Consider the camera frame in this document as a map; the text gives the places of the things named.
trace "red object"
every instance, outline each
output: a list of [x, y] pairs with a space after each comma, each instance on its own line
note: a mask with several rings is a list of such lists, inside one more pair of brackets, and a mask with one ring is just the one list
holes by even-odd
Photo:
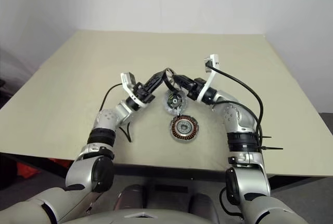
[[[65, 168], [69, 168], [69, 166], [72, 162], [70, 160], [53, 159], [53, 158], [49, 158], [49, 159], [54, 161], [57, 164], [60, 164], [61, 166], [65, 167]], [[18, 176], [22, 176], [23, 178], [27, 179], [38, 173], [40, 173], [40, 171], [36, 168], [32, 168], [23, 163], [17, 163], [17, 175]]]

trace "gray floor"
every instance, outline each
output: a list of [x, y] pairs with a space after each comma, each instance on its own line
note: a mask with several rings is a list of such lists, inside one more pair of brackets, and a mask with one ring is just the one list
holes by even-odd
[[[333, 114], [321, 114], [326, 125], [333, 130]], [[11, 187], [0, 191], [0, 209], [9, 207], [16, 202], [24, 201], [50, 187], [62, 187], [64, 180], [49, 173], [41, 173], [28, 180], [19, 180]], [[189, 194], [179, 193], [174, 202], [186, 205], [192, 193], [200, 192], [209, 195], [215, 203], [221, 223], [241, 223], [237, 218], [227, 216], [219, 204], [219, 191], [224, 183], [207, 181], [187, 181], [175, 179], [144, 178], [134, 176], [116, 176], [113, 187], [103, 194], [96, 202], [91, 214], [110, 210], [118, 194], [132, 184], [164, 184], [187, 186]], [[333, 223], [333, 178], [325, 178], [297, 187], [273, 192], [273, 196], [285, 202], [301, 215], [309, 224]]]

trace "black cable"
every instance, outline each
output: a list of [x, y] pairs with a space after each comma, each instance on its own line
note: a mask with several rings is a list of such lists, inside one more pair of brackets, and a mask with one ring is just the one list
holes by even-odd
[[[115, 87], [120, 86], [120, 85], [122, 85], [122, 84], [120, 83], [120, 84], [116, 84], [116, 85], [112, 86], [112, 87], [111, 87], [111, 88], [105, 93], [105, 96], [104, 96], [103, 102], [102, 102], [102, 104], [101, 104], [100, 107], [99, 107], [99, 111], [101, 111], [101, 110], [103, 109], [103, 106], [104, 106], [105, 100], [106, 100], [106, 98], [108, 97], [110, 91], [111, 91], [112, 89], [114, 89]], [[122, 132], [124, 132], [124, 134], [125, 134], [126, 138], [128, 139], [128, 141], [129, 141], [129, 142], [132, 142], [129, 127], [130, 127], [130, 123], [127, 124], [127, 133], [126, 133], [126, 131], [124, 131], [124, 129], [123, 129], [122, 127], [119, 127], [119, 128], [120, 128], [120, 130], [121, 130]]]
[[243, 81], [241, 81], [241, 80], [239, 80], [239, 79], [231, 76], [230, 74], [222, 72], [219, 69], [216, 69], [216, 68], [210, 66], [208, 63], [206, 63], [206, 67], [208, 67], [209, 69], [211, 69], [211, 70], [213, 70], [213, 71], [215, 71], [215, 72], [217, 72], [217, 73], [219, 73], [219, 74], [221, 74], [223, 76], [226, 76], [226, 77], [230, 78], [231, 80], [237, 82], [238, 84], [240, 84], [241, 86], [245, 87], [249, 92], [251, 92], [255, 96], [255, 98], [257, 99], [257, 101], [259, 103], [259, 107], [260, 107], [260, 113], [259, 113], [259, 117], [258, 117], [258, 122], [257, 122], [257, 126], [255, 128], [255, 133], [258, 135], [260, 124], [261, 124], [261, 120], [262, 120], [262, 116], [264, 114], [264, 105], [263, 105], [263, 103], [261, 101], [261, 98], [258, 96], [258, 94], [250, 86], [248, 86], [247, 84], [245, 84]]
[[222, 194], [223, 194], [223, 192], [224, 192], [225, 190], [226, 190], [226, 187], [224, 187], [224, 188], [220, 191], [220, 196], [219, 196], [220, 205], [221, 205], [223, 211], [226, 212], [227, 215], [238, 216], [238, 217], [240, 217], [241, 219], [244, 219], [244, 217], [243, 217], [243, 215], [242, 215], [241, 213], [229, 212], [229, 211], [225, 208], [225, 206], [224, 206], [224, 204], [223, 204], [223, 201], [222, 201]]
[[[238, 105], [238, 106], [243, 107], [243, 108], [244, 108], [245, 110], [247, 110], [247, 111], [250, 113], [250, 115], [255, 119], [255, 121], [256, 121], [256, 123], [257, 123], [257, 126], [258, 126], [258, 122], [259, 122], [259, 120], [258, 120], [257, 116], [254, 114], [253, 111], [251, 111], [250, 108], [248, 108], [248, 107], [245, 106], [244, 104], [239, 103], [239, 102], [235, 102], [235, 101], [225, 100], [225, 101], [218, 101], [218, 102], [216, 102], [216, 103], [214, 104], [213, 108], [215, 107], [215, 105], [217, 105], [217, 104], [221, 104], [221, 103], [233, 103], [233, 104], [236, 104], [236, 105]], [[258, 146], [260, 147], [261, 144], [262, 144], [262, 129], [261, 129], [261, 126], [260, 126], [260, 125], [259, 125], [258, 138], [259, 138]]]
[[104, 96], [103, 102], [102, 102], [102, 104], [101, 104], [100, 107], [99, 107], [99, 111], [101, 111], [101, 110], [103, 109], [103, 106], [104, 106], [105, 100], [106, 100], [106, 98], [107, 98], [109, 92], [110, 92], [113, 88], [115, 88], [115, 87], [117, 87], [117, 86], [120, 86], [120, 85], [122, 85], [122, 84], [116, 84], [116, 85], [112, 86], [112, 87], [111, 87], [111, 88], [105, 93], [105, 96]]

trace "table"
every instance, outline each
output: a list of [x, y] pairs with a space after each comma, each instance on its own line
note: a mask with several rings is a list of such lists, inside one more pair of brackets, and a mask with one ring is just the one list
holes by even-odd
[[[262, 98], [263, 133], [273, 137], [264, 139], [264, 145], [284, 148], [263, 151], [268, 174], [333, 175], [333, 136], [263, 35], [78, 31], [0, 110], [0, 152], [72, 160], [86, 144], [105, 92], [120, 83], [121, 72], [132, 72], [142, 83], [166, 67], [207, 79], [203, 59], [209, 54], [218, 54], [220, 69]], [[233, 81], [217, 75], [212, 87], [259, 113], [252, 94]], [[224, 171], [228, 148], [221, 118], [189, 100], [185, 114], [198, 121], [198, 137], [190, 144], [174, 141], [169, 133], [173, 116], [162, 105], [166, 90], [161, 85], [156, 99], [135, 116], [132, 143], [117, 132], [119, 172], [136, 166]], [[105, 108], [126, 97], [121, 87], [115, 88]]]

